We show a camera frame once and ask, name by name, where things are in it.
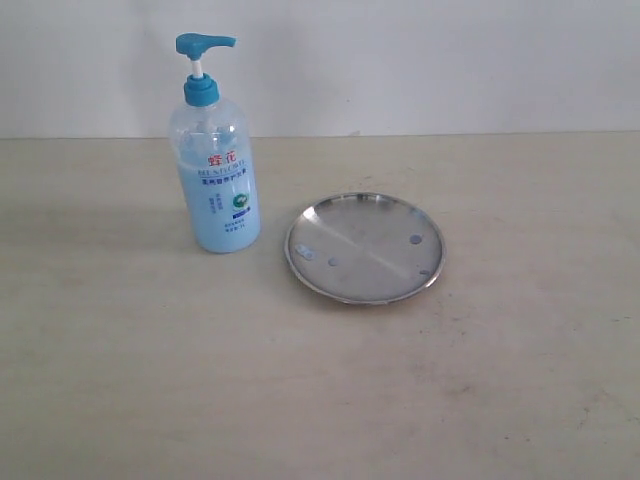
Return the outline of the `round stainless steel plate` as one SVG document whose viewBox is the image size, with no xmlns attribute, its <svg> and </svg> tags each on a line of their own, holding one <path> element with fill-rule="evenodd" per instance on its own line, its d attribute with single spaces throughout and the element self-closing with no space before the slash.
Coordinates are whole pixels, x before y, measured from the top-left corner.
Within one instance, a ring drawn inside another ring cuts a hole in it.
<svg viewBox="0 0 640 480">
<path fill-rule="evenodd" d="M 433 285 L 446 260 L 438 225 L 417 206 L 382 193 L 349 192 L 305 208 L 284 254 L 310 290 L 350 305 L 388 305 Z"/>
</svg>

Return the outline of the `blue pump soap bottle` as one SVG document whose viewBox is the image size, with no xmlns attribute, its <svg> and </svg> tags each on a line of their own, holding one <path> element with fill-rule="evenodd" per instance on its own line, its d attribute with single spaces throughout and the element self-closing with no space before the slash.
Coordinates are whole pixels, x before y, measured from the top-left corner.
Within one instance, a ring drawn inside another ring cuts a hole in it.
<svg viewBox="0 0 640 480">
<path fill-rule="evenodd" d="M 176 38 L 176 51 L 190 60 L 192 72 L 183 85 L 184 103 L 171 115 L 169 139 L 195 239 L 215 254 L 249 247 L 261 230 L 246 117 L 201 65 L 209 49 L 235 43 L 198 33 Z"/>
</svg>

